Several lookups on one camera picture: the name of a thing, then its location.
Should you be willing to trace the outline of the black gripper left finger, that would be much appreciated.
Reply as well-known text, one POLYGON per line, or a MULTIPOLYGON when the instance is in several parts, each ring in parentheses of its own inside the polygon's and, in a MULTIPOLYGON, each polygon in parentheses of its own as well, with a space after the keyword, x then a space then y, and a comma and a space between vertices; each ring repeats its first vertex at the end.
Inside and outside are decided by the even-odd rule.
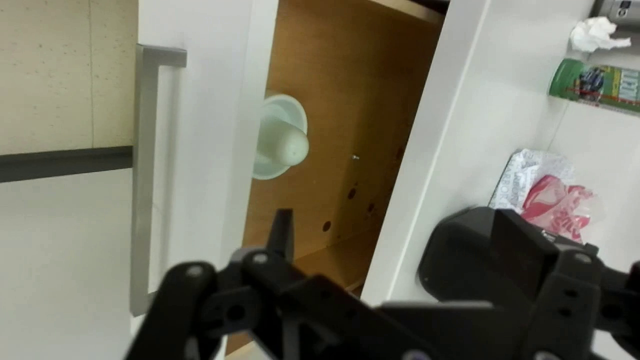
POLYGON ((294 212, 278 210, 265 247, 173 265, 124 360, 217 360, 249 334, 270 360, 375 360, 375 312, 327 276, 293 263, 294 212))

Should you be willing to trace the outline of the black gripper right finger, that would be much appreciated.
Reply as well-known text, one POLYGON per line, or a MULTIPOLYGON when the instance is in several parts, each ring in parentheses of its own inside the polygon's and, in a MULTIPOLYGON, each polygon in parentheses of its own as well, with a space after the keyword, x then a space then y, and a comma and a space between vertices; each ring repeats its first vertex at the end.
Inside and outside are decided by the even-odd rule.
POLYGON ((432 229, 422 287, 449 304, 447 360, 600 360, 595 334, 639 354, 639 271, 548 236, 513 210, 470 208, 432 229))

